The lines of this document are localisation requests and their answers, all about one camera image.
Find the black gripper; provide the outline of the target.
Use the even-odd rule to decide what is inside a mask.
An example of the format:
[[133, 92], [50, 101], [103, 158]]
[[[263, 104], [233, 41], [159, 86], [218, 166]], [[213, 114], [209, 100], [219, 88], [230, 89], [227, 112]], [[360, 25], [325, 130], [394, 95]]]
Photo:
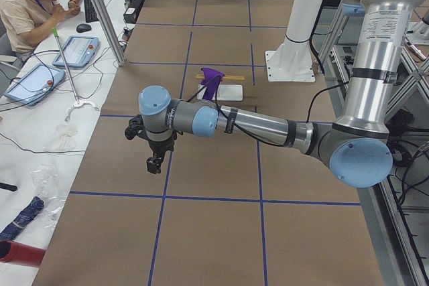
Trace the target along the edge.
[[146, 166], [148, 172], [155, 174], [161, 173], [166, 151], [174, 150], [178, 135], [183, 135], [183, 132], [169, 128], [165, 114], [136, 115], [129, 120], [125, 129], [125, 137], [128, 140], [140, 137], [149, 143], [154, 156], [147, 159]]

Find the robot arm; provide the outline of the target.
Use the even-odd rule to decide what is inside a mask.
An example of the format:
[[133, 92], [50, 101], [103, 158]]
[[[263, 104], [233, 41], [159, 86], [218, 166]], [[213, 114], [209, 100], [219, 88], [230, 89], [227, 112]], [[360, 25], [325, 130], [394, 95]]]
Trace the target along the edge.
[[390, 173], [393, 157], [385, 116], [397, 68], [406, 43], [413, 10], [425, 0], [343, 0], [348, 15], [363, 18], [349, 80], [337, 84], [342, 99], [331, 124], [298, 123], [218, 103], [223, 75], [204, 68], [203, 98], [174, 99], [162, 86], [144, 88], [138, 97], [139, 114], [130, 119], [125, 137], [149, 143], [147, 170], [159, 173], [167, 151], [180, 133], [211, 137], [215, 131], [235, 131], [262, 143], [300, 150], [320, 160], [342, 182], [368, 188]]

